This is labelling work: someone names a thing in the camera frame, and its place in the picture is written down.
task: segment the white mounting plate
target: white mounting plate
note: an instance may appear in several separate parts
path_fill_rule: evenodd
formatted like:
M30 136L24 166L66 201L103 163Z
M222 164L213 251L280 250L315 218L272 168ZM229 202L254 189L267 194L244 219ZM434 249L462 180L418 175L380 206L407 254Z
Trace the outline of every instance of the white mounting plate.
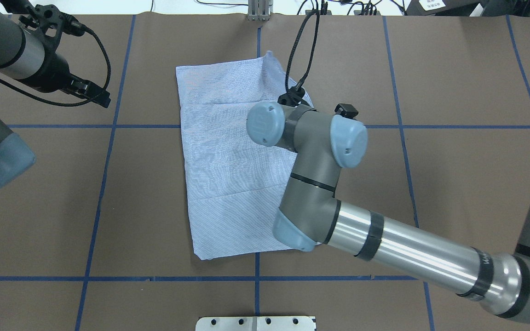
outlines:
M196 323L196 331L316 331L316 318L311 316L200 318Z

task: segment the folded cloth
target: folded cloth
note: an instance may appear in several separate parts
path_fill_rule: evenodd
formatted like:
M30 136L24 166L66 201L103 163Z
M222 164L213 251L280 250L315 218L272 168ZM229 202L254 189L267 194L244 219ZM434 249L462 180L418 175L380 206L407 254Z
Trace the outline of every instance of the folded cloth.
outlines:
M246 130L255 103L286 92L285 75L271 52L177 67L191 238L201 260L289 249L271 230L296 155L258 145Z

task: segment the white bracket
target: white bracket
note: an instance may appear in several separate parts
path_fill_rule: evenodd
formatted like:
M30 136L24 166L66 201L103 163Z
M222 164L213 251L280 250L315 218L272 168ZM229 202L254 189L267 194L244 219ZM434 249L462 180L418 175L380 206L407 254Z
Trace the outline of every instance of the white bracket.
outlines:
M249 21L269 21L273 0L248 0Z
M311 316L200 318L196 331L316 331Z

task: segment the white label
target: white label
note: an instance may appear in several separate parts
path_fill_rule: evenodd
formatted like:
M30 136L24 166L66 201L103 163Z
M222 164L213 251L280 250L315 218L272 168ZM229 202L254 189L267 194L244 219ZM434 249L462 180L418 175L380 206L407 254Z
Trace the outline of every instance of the white label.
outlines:
M431 11L445 6L443 0L419 0L418 2L425 11Z

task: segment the light blue joint cap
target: light blue joint cap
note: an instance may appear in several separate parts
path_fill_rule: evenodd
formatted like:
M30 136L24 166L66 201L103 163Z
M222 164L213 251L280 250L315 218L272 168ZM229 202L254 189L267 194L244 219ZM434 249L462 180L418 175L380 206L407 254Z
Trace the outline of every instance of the light blue joint cap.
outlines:
M316 246L316 242L300 231L279 209L273 224L273 236L280 243L301 251L312 251Z
M36 156L26 143L12 133L0 143L0 188L23 174L36 162Z
M330 122L330 145L341 168L355 168L368 148L368 129L359 121L335 115Z
M277 144L285 126L286 117L279 103L261 101L248 112L248 136L259 145L271 147Z

